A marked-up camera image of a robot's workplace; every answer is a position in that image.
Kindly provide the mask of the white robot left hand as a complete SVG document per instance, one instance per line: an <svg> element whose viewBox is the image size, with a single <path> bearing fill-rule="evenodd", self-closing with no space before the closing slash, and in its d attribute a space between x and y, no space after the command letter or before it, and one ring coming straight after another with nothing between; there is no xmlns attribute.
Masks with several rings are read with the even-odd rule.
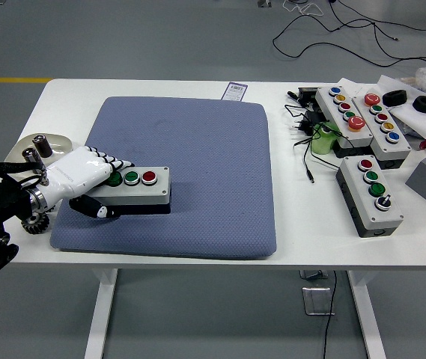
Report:
<svg viewBox="0 0 426 359"><path fill-rule="evenodd" d="M93 147L79 147L46 168L49 183L37 187L40 209L51 209L59 201L67 200L71 209L88 217L113 218L116 214L112 209L87 193L121 168L132 165Z"/></svg>

